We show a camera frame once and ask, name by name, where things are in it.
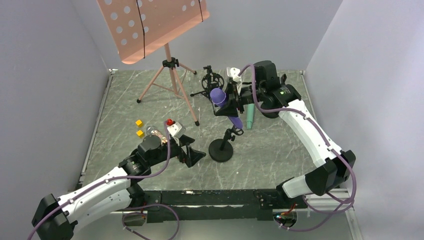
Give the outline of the purple microphone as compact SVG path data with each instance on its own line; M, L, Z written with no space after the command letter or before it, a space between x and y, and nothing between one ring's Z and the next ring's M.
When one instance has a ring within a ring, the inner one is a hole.
M227 94L221 88L214 88L210 92L210 99L213 105L215 116L226 116L237 128L243 128L243 122L239 118L237 108L229 100Z

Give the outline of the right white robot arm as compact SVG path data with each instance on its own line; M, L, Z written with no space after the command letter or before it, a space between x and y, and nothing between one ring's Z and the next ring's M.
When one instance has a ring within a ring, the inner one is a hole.
M294 131L305 146L315 169L302 176L288 179L276 186L278 196L283 201L294 200L299 196L322 196L340 184L352 179L353 190L357 180L353 171L356 156L351 150L343 150L323 131L312 114L308 111L302 96L291 84L286 83L286 76L278 76L276 65L270 60L249 64L252 78L243 81L242 74L247 69L227 68L228 81L224 88L210 91L210 100L215 116L226 116L233 127L222 140L214 140L215 149L210 153L224 149L225 144L233 139L231 134L242 133L243 124L239 114L244 106L254 104L267 118L281 118Z

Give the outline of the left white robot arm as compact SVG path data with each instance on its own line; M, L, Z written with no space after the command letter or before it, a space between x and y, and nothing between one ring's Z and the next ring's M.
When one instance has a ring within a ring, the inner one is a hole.
M182 135L163 143L156 135L146 136L128 157L99 179L60 197L45 196L33 216L28 238L37 234L42 240L70 240L111 212L142 206L147 199L138 183L153 176L152 166L177 158L190 168L206 156L191 147L194 141Z

